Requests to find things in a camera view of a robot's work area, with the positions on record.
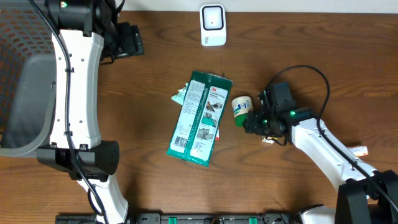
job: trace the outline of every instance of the white label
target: white label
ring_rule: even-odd
[[[215,140],[218,122],[223,111],[228,91],[211,86],[206,97],[206,106],[200,118],[198,131],[192,144],[191,156],[207,161]]]
[[[172,150],[184,153],[204,89],[204,83],[191,80],[187,94],[185,95],[184,104],[182,105],[180,117],[178,118],[177,127],[175,128],[172,142],[170,144],[170,148]]]

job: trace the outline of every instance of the gray plastic bin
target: gray plastic bin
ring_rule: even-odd
[[[43,8],[44,1],[36,1]],[[26,0],[0,0],[0,156],[35,157],[55,109],[51,31]]]

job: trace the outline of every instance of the wooden tabletop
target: wooden tabletop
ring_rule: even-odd
[[[262,213],[336,204],[319,168],[294,146],[261,143],[234,124],[231,100],[252,96],[285,67],[323,71],[331,98],[323,120],[362,159],[398,171],[398,16],[378,14],[227,13],[226,45],[202,47],[197,12],[122,12],[138,24],[145,55],[102,65],[98,122],[103,139],[120,144],[117,177],[131,211]],[[209,167],[166,156],[181,106],[170,97],[192,70],[233,80]],[[292,70],[299,106],[318,111],[325,84]],[[85,191],[36,159],[0,158],[1,223],[53,223],[59,213],[92,213]]]

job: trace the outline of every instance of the barcode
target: barcode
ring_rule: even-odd
[[[174,145],[176,145],[178,147],[185,147],[185,145],[187,145],[187,141],[188,141],[188,139],[177,137],[174,142]]]

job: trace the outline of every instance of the green lid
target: green lid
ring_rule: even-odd
[[[243,121],[247,118],[248,114],[241,114],[235,117],[235,123],[238,127],[243,127]]]

